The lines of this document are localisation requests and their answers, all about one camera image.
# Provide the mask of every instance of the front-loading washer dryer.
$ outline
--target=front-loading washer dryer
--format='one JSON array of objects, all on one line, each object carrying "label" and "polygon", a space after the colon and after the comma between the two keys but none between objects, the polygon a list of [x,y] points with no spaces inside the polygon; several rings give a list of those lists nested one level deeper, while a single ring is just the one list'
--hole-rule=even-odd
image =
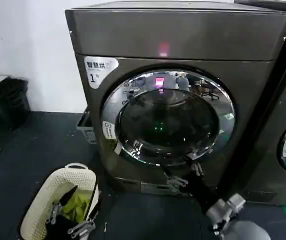
[{"label": "front-loading washer dryer", "polygon": [[[286,11],[286,1],[237,2]],[[238,191],[248,201],[286,205],[286,41],[267,86],[246,130],[254,134],[244,136],[232,157],[245,164],[228,168],[221,184],[229,188],[223,192]]]},{"label": "front-loading washer dryer", "polygon": [[169,193],[202,163],[216,186],[286,38],[286,12],[121,1],[66,11],[101,161],[125,189]]}]

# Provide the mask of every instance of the white label sticker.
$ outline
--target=white label sticker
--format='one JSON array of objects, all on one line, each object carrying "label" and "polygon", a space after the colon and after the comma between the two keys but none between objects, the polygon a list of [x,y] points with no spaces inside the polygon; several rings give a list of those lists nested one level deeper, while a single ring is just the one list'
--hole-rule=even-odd
[{"label": "white label sticker", "polygon": [[118,67],[118,60],[113,57],[86,56],[84,64],[90,87],[97,89],[102,81]]},{"label": "white label sticker", "polygon": [[103,121],[102,130],[106,139],[116,139],[114,124]]}]

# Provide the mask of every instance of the white plastic basket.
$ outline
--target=white plastic basket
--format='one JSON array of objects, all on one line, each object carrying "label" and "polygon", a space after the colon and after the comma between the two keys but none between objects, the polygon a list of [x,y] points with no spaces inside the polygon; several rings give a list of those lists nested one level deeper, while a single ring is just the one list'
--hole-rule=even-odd
[{"label": "white plastic basket", "polygon": [[52,202],[59,201],[75,185],[82,190],[93,191],[86,219],[89,218],[99,196],[96,175],[86,165],[70,163],[65,168],[53,172],[37,193],[21,224],[20,235],[24,240],[43,240],[45,238],[45,220]]}]

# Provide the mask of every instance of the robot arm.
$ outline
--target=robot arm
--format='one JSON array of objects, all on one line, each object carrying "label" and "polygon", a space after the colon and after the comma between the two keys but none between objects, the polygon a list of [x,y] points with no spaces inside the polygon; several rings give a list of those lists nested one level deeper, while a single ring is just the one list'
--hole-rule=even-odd
[{"label": "robot arm", "polygon": [[191,171],[182,178],[172,176],[163,168],[167,184],[173,191],[189,193],[197,200],[202,212],[211,220],[215,235],[223,240],[271,240],[268,233],[254,222],[235,219],[246,202],[242,196],[236,193],[224,201],[202,181],[204,174],[200,164],[191,164],[190,159],[186,162]]}]

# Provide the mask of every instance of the yellow cloth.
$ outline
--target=yellow cloth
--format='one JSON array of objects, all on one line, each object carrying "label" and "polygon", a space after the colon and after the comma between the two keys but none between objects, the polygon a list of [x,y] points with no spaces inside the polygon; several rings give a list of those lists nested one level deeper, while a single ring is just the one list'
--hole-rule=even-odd
[{"label": "yellow cloth", "polygon": [[71,199],[62,208],[62,215],[74,222],[84,221],[85,214],[89,207],[92,191],[77,189]]}]

